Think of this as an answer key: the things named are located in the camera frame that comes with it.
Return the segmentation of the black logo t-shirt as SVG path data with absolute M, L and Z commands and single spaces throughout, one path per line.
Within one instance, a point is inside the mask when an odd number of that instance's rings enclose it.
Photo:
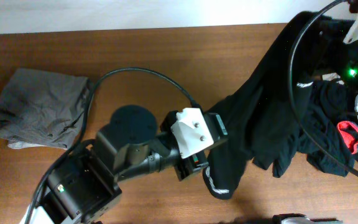
M 300 123 L 295 120 L 288 100 L 290 49 L 311 17 L 311 12 L 296 15 L 240 89 L 211 108 L 213 113 L 221 116 L 228 131 L 228 141 L 209 153 L 209 165 L 203 171 L 204 182 L 213 197 L 230 199 L 249 161 L 261 169 L 273 170 L 274 160 L 296 128 L 300 128 L 321 152 L 342 168 L 344 163 L 325 150 L 302 123 L 315 82 L 306 72 L 314 44 L 311 34 L 303 37 L 293 64 L 293 96 Z

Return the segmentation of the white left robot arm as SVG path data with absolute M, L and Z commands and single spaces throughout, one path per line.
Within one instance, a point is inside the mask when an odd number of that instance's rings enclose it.
M 94 139 L 79 143 L 52 166 L 22 222 L 97 223 L 120 201 L 120 182 L 168 168 L 185 180 L 208 167 L 205 151 L 227 137 L 217 113 L 185 108 L 157 124 L 149 110 L 123 106 Z

